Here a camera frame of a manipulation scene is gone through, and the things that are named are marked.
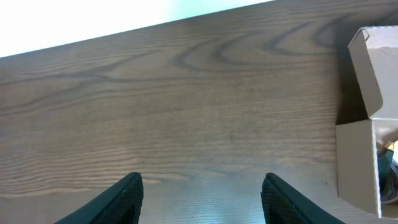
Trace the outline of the black teardrop-shaped object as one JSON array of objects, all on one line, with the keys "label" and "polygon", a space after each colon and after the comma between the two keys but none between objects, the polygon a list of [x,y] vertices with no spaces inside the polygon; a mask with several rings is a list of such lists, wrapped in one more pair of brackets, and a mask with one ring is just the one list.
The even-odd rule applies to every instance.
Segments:
[{"label": "black teardrop-shaped object", "polygon": [[392,158],[394,151],[391,149],[384,149],[377,157],[377,166],[379,173],[379,185],[380,189],[383,190],[386,186],[389,178],[389,171],[392,164]]}]

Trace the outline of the cardboard box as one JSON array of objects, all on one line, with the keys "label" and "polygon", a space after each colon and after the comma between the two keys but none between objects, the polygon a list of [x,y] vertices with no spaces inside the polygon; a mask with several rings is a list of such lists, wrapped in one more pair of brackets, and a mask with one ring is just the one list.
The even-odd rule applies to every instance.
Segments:
[{"label": "cardboard box", "polygon": [[348,45],[367,118],[336,126],[338,196],[378,218],[397,219],[397,187],[382,195],[377,151],[397,151],[397,26],[362,27]]}]

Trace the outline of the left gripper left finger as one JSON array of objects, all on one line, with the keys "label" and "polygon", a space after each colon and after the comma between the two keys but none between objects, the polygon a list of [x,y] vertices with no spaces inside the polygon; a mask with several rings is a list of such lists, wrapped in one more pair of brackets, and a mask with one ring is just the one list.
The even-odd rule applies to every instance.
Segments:
[{"label": "left gripper left finger", "polygon": [[141,174],[131,172],[58,224],[138,224],[144,188]]}]

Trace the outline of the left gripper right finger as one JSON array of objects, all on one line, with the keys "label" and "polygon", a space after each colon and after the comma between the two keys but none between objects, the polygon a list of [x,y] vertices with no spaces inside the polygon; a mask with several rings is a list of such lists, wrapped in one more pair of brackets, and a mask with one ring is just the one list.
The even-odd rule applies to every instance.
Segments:
[{"label": "left gripper right finger", "polygon": [[343,224],[271,172],[262,183],[261,201],[266,224]]}]

